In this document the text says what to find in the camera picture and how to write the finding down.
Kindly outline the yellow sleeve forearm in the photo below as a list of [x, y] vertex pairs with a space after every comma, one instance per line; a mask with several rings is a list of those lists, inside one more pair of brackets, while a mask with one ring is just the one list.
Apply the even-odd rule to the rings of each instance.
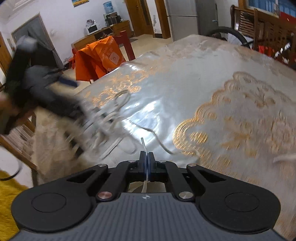
[[0, 186], [0, 239], [9, 240], [17, 232], [18, 227], [11, 214], [11, 204], [21, 192], [27, 189], [27, 186], [21, 185], [15, 179], [1, 181]]

